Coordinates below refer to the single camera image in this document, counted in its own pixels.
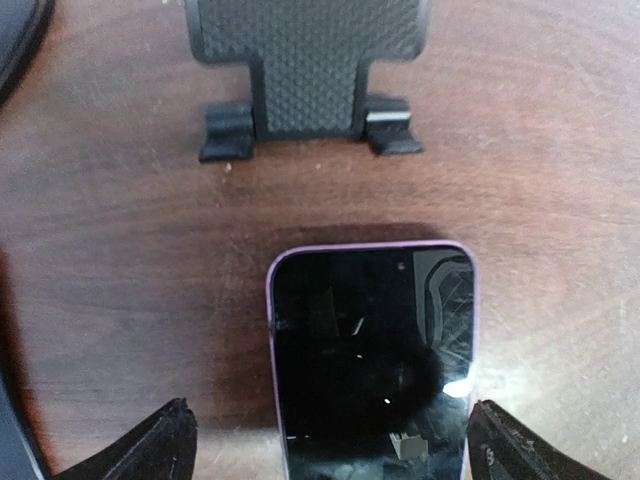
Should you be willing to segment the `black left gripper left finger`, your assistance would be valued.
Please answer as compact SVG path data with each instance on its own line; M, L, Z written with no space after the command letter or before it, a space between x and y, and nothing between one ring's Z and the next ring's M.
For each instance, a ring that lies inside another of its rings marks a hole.
M175 398L102 451L55 477L190 480L196 451L195 415L184 398Z

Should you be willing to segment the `blue smartphone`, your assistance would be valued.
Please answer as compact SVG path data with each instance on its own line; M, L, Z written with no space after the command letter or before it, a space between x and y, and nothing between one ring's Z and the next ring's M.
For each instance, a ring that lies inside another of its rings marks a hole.
M39 51L54 10L53 0L1 0L1 106Z

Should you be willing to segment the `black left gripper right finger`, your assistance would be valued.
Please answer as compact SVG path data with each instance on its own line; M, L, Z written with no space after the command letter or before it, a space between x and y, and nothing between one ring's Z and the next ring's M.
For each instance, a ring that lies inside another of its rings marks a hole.
M467 445L474 479L608 479L557 450L492 400L475 403Z

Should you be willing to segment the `pink-edged dark smartphone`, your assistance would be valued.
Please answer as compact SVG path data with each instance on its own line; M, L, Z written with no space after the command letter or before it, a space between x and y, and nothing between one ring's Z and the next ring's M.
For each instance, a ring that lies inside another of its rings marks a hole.
M461 479L477 272L452 241L289 249L266 280L289 479Z

